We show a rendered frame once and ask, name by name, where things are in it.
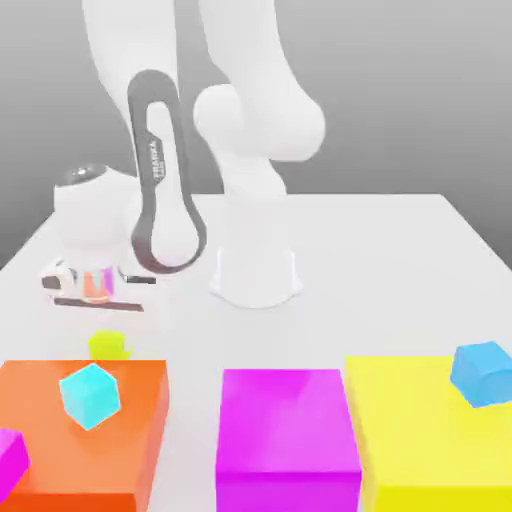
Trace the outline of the small blue cube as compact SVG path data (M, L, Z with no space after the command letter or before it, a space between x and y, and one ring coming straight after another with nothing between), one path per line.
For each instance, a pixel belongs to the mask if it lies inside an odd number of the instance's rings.
M459 346L450 381L473 408L512 402L512 356L494 341Z

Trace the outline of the large orange box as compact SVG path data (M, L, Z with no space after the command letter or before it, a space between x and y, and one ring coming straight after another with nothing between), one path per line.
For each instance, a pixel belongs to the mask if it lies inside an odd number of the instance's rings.
M64 411L60 379L81 360L6 361L0 427L22 433L30 467L0 512L148 512L169 408L163 360L102 361L121 409L86 431Z

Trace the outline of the large yellow box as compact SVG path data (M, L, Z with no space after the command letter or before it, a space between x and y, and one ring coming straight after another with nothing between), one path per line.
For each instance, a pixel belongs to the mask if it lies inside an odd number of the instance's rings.
M447 356L350 356L363 512L512 512L512 403L472 407Z

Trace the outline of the small yellow-green cube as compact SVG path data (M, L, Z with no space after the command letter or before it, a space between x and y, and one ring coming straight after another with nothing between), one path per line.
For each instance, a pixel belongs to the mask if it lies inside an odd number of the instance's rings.
M132 350L125 347L121 331L98 330L88 341L91 360L128 360Z

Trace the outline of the large magenta box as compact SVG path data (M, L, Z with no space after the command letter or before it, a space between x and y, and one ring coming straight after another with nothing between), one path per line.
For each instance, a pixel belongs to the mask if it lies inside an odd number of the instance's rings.
M216 512L358 512L362 468L337 369L227 369Z

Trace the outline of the small magenta cube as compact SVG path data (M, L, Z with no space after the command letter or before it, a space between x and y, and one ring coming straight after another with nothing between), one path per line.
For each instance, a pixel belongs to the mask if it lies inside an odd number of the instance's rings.
M0 428L0 503L3 503L30 466L21 432Z

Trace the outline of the small cyan cube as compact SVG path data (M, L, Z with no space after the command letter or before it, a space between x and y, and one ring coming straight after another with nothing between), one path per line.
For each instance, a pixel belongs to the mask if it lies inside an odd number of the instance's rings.
M96 363L60 379L59 391L66 414L85 431L121 410L116 378Z

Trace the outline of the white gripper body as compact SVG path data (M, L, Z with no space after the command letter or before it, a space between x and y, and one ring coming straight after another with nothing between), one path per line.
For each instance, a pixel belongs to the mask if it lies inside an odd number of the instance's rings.
M54 297L52 304L59 311L59 316L68 321L106 321L140 317L145 307L140 303L109 301L91 303L78 298Z

